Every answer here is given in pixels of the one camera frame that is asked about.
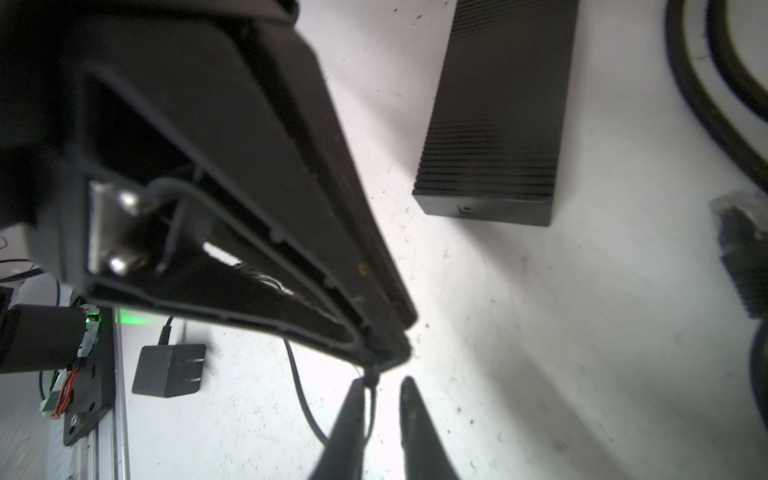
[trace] black cylinder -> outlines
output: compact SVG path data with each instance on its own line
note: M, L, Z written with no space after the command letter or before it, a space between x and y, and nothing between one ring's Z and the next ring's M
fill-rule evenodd
M63 369L74 362L84 332L79 308L15 305L0 320L0 373Z

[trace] cable connector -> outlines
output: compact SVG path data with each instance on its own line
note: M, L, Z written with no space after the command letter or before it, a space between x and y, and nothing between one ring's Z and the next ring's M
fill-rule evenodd
M710 208L717 219L723 261L752 318L768 313L768 197L733 192Z

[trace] dust speck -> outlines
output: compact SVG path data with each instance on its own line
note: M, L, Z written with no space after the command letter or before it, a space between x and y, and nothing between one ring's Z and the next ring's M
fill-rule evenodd
M569 445L561 440L552 440L552 448L557 453L566 453L568 451Z

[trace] black power adapter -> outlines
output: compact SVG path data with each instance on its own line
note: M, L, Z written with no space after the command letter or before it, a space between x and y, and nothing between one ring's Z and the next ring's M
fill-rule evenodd
M168 345L169 318L157 345L145 346L139 354L131 391L137 395L170 398L189 395L200 389L205 345Z

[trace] red wire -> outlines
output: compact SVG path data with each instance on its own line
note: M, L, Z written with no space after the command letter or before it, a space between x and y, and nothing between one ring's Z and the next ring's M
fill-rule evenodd
M67 376L67 379L64 381L64 385L61 387L61 391L58 393L58 400L56 401L56 406L53 409L53 414L51 417L54 419L57 419L61 416L62 413L67 411L67 407L69 406L69 400L72 395L72 384L74 383L74 376L78 373L78 369L72 369L71 372L69 372L69 375ZM64 391L67 390L67 394L64 397L64 401L61 401L61 396L64 395Z

